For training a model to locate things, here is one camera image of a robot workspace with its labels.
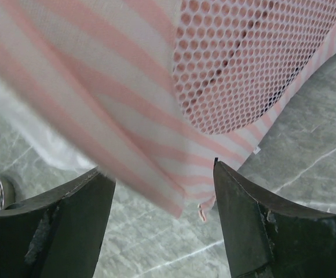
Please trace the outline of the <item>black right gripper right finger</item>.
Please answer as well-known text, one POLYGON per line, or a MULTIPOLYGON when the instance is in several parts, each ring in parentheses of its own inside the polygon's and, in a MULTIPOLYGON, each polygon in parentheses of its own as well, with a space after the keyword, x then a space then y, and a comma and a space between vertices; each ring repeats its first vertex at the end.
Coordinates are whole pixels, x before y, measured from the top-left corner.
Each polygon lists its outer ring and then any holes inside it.
POLYGON ((232 277, 336 277, 336 214, 280 197, 219 160, 213 177, 232 277))

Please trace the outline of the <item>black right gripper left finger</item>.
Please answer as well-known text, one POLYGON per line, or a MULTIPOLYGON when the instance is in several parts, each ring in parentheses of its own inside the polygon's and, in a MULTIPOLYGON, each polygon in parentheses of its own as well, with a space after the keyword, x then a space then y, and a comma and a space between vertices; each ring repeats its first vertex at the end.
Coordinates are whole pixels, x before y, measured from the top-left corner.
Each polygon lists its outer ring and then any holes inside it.
POLYGON ((92 277, 114 192, 93 169, 0 210, 0 277, 92 277))

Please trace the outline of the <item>pink striped pet tent fabric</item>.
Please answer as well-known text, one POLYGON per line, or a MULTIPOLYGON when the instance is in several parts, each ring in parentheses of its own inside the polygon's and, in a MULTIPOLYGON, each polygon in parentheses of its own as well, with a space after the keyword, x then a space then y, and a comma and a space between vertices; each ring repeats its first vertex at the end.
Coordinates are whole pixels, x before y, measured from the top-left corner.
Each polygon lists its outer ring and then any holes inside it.
POLYGON ((336 53, 336 1, 0 1, 0 108, 52 166, 179 217, 336 53))

